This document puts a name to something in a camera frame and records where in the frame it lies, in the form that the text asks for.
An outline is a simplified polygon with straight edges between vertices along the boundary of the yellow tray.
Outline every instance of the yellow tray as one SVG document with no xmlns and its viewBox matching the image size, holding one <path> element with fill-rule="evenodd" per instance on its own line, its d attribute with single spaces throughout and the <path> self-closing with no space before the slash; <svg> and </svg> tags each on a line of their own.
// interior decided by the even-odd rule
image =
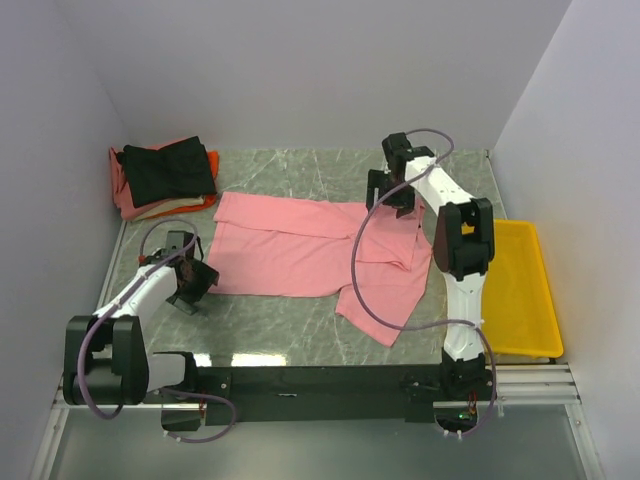
<svg viewBox="0 0 640 480">
<path fill-rule="evenodd" d="M 535 226 L 495 220 L 496 255 L 482 297 L 483 331 L 496 353 L 557 358 L 563 346 Z"/>
</svg>

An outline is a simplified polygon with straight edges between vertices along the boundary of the gray marble surface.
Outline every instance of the gray marble surface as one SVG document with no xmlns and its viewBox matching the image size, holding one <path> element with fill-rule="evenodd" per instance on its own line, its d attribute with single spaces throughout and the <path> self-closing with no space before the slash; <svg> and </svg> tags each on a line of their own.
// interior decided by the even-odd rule
<svg viewBox="0 0 640 480">
<path fill-rule="evenodd" d="M 217 184 L 222 192 L 332 202 L 364 201 L 367 171 L 383 164 L 380 149 L 222 151 Z M 468 192 L 489 198 L 496 218 L 504 217 L 485 151 L 457 151 L 443 167 Z M 184 216 L 197 224 L 205 257 L 216 227 L 212 220 L 215 208 Z M 429 240 L 433 238 L 435 221 L 435 214 L 427 211 L 424 229 Z M 154 220 L 145 220 L 126 225 L 107 298 L 112 298 L 134 275 L 140 241 L 153 223 Z M 167 230 L 177 225 L 158 227 L 149 237 L 146 251 L 161 247 Z M 144 333 L 149 352 L 192 351 L 202 365 L 440 362 L 443 328 L 403 333 L 392 348 L 386 348 L 336 315 L 336 301 L 337 295 L 324 298 L 205 295 L 199 311 L 192 316 L 163 304 L 144 326 Z M 445 286 L 432 262 L 426 293 L 410 323 L 434 321 L 445 314 Z M 514 359 L 503 357 L 502 361 Z"/>
</svg>

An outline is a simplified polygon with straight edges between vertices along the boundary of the gray floor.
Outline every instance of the gray floor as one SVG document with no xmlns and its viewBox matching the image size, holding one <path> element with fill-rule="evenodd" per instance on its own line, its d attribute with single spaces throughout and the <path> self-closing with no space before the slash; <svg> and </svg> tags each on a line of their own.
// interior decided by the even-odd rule
<svg viewBox="0 0 640 480">
<path fill-rule="evenodd" d="M 259 193 L 333 202 L 364 201 L 367 171 L 381 168 L 381 149 L 243 150 L 220 155 L 221 191 Z M 504 217 L 498 189 L 484 151 L 457 151 L 444 168 L 467 191 L 488 197 L 497 218 Z M 211 209 L 187 214 L 195 222 L 208 252 L 215 231 Z M 427 211 L 424 228 L 431 240 L 435 215 Z M 154 220 L 126 225 L 120 257 L 109 281 L 111 298 L 137 268 L 139 244 Z M 152 234 L 147 251 L 162 246 L 163 225 Z M 163 305 L 144 327 L 149 351 L 188 350 L 202 364 L 353 365 L 439 363 L 444 329 L 404 333 L 385 348 L 334 313 L 337 296 L 279 298 L 206 295 L 200 311 L 188 316 Z M 446 313 L 444 282 L 432 263 L 426 293 L 410 322 L 425 323 Z M 501 357 L 503 362 L 531 362 Z"/>
<path fill-rule="evenodd" d="M 243 423 L 204 445 L 161 432 L 157 410 L 124 410 L 112 422 L 72 410 L 51 478 L 585 479 L 562 406 L 506 408 L 462 442 L 401 420 Z"/>
</svg>

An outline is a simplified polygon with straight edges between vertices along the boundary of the white wall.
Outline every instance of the white wall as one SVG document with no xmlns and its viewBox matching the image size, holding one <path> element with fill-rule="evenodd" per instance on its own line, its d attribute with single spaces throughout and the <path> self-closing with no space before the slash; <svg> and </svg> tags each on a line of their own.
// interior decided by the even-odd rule
<svg viewBox="0 0 640 480">
<path fill-rule="evenodd" d="M 574 0 L 495 148 L 508 213 L 536 222 L 608 478 L 637 479 L 640 5 Z"/>
<path fill-rule="evenodd" d="M 91 313 L 119 221 L 107 148 L 127 136 L 52 0 L 0 7 L 0 477 L 23 479 Z"/>
<path fill-rule="evenodd" d="M 490 148 L 569 0 L 57 0 L 134 139 Z"/>
</svg>

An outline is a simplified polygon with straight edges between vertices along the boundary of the pink shirt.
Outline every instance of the pink shirt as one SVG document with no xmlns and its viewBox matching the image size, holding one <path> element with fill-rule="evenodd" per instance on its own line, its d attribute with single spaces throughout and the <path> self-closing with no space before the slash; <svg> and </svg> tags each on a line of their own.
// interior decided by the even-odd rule
<svg viewBox="0 0 640 480">
<path fill-rule="evenodd" d="M 220 272 L 210 292 L 322 297 L 340 292 L 336 313 L 383 345 L 400 332 L 373 320 L 351 285 L 355 235 L 363 203 L 329 203 L 226 192 L 208 263 Z M 405 325 L 424 294 L 431 247 L 420 222 L 424 206 L 400 219 L 381 207 L 358 249 L 358 285 L 374 312 Z"/>
</svg>

